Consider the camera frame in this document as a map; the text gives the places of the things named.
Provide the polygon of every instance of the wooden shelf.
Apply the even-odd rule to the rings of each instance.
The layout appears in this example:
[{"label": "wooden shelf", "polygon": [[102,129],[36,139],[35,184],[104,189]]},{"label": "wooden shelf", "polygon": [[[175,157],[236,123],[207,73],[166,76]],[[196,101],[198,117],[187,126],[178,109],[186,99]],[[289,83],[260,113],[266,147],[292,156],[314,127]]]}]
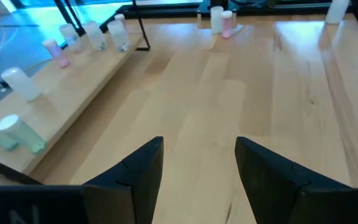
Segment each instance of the wooden shelf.
[{"label": "wooden shelf", "polygon": [[141,34],[129,34],[132,48],[119,53],[110,34],[105,36],[105,51],[93,50],[84,35],[81,39],[88,44],[85,52],[75,55],[65,49],[69,67],[61,69],[52,61],[35,74],[32,79],[44,93],[40,98],[28,103],[11,93],[0,101],[0,118],[18,114],[48,142],[46,150],[37,155],[24,147],[12,152],[0,148],[0,163],[29,174],[143,41]]}]

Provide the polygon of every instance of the pink bottle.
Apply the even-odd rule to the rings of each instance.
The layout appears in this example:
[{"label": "pink bottle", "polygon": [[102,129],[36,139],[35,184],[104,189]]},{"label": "pink bottle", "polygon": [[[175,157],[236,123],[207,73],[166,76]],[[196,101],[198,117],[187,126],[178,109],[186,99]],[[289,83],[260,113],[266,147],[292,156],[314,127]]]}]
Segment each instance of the pink bottle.
[{"label": "pink bottle", "polygon": [[230,38],[231,36],[231,21],[233,13],[231,11],[223,11],[221,13],[222,17],[222,37],[225,39]]},{"label": "pink bottle", "polygon": [[125,16],[123,14],[117,14],[114,16],[114,19],[117,21],[121,21],[122,24],[124,25],[125,31],[128,32],[127,29],[127,22],[125,21]]},{"label": "pink bottle", "polygon": [[60,68],[69,66],[70,62],[67,56],[64,54],[60,46],[57,44],[55,39],[49,39],[42,42],[42,45],[49,51],[53,59],[58,63]]}]

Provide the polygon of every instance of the black metal bar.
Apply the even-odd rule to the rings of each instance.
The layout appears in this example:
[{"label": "black metal bar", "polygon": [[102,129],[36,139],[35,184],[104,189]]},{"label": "black metal bar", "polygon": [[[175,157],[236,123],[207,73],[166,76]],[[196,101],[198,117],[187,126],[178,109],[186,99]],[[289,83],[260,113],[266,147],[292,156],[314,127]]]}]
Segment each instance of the black metal bar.
[{"label": "black metal bar", "polygon": [[26,7],[20,0],[11,0],[11,2],[16,9],[24,9]]},{"label": "black metal bar", "polygon": [[149,40],[147,39],[146,31],[144,30],[144,26],[143,26],[142,18],[140,17],[139,9],[137,8],[136,0],[132,0],[132,3],[134,5],[134,7],[135,7],[136,17],[137,17],[137,20],[139,21],[140,28],[142,29],[143,38],[144,38],[144,40],[146,41],[146,44],[147,44],[147,48],[138,47],[136,50],[146,50],[146,51],[148,51],[148,50],[150,50],[150,44],[149,44]]},{"label": "black metal bar", "polygon": [[0,163],[0,174],[9,180],[13,180],[21,184],[42,185],[40,182],[34,180],[28,175],[22,174],[21,172],[18,172],[8,166],[5,166],[2,163]]},{"label": "black metal bar", "polygon": [[67,5],[67,7],[68,7],[68,10],[70,10],[71,14],[73,15],[74,20],[75,20],[75,22],[77,23],[78,27],[79,27],[80,29],[82,29],[81,21],[79,20],[79,18],[78,18],[77,15],[75,14],[75,11],[73,10],[73,8],[72,8],[72,6],[71,6],[70,1],[69,1],[69,0],[64,0],[64,1],[65,1],[66,5]]},{"label": "black metal bar", "polygon": [[53,1],[55,2],[57,8],[59,9],[60,13],[62,14],[66,22],[72,24],[75,27],[75,24],[71,19],[70,15],[68,14],[68,12],[66,11],[65,5],[62,3],[62,1],[61,0],[53,0]]},{"label": "black metal bar", "polygon": [[[153,6],[138,6],[142,18],[172,18],[172,17],[196,17],[197,13],[203,15],[203,17],[209,17],[208,4],[179,4],[177,6],[161,4]],[[300,15],[300,14],[325,14],[328,11],[329,4],[277,4],[276,6],[269,8],[238,8],[234,3],[229,3],[230,10],[236,10],[237,16],[272,16],[272,15]],[[135,7],[121,6],[118,13],[125,15],[126,19],[136,19],[137,14]]]}]

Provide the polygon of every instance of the light wood surface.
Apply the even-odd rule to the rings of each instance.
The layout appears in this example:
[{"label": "light wood surface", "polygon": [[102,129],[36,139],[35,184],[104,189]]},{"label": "light wood surface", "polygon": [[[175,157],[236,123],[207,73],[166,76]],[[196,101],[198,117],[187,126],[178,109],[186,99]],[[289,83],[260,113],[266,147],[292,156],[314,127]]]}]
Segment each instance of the light wood surface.
[{"label": "light wood surface", "polygon": [[69,67],[61,69],[52,61],[36,73],[32,79],[44,93],[40,98],[28,103],[13,92],[0,101],[0,118],[20,115],[48,143],[40,154],[24,147],[12,152],[0,148],[1,163],[29,174],[143,40],[140,34],[131,34],[133,46],[119,53],[111,36],[105,37],[109,45],[105,51],[93,50],[84,35],[82,39],[88,44],[85,52],[75,55],[65,49]]},{"label": "light wood surface", "polygon": [[229,40],[196,19],[146,20],[152,51],[128,59],[31,175],[82,184],[164,136],[154,223],[255,223],[234,158],[245,136],[358,187],[354,16],[237,20]]}]

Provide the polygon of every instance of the wooden table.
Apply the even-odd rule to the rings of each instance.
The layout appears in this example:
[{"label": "wooden table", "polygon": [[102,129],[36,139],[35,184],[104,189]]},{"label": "wooden table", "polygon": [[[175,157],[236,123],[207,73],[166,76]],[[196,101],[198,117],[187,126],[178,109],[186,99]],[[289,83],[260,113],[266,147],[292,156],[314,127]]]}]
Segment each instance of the wooden table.
[{"label": "wooden table", "polygon": [[12,152],[0,148],[0,163],[29,174],[143,40],[140,34],[130,34],[131,49],[120,53],[110,34],[105,37],[105,51],[93,50],[87,36],[83,36],[81,39],[88,44],[85,52],[75,55],[65,49],[69,67],[61,69],[52,61],[35,74],[32,79],[44,93],[40,98],[28,103],[12,93],[0,101],[0,118],[18,114],[48,142],[40,154],[24,147]]},{"label": "wooden table", "polygon": [[195,18],[145,20],[153,50],[122,66],[30,175],[82,184],[164,136],[154,223],[255,223],[234,158],[245,136],[358,187],[354,16],[237,21],[224,40]]}]

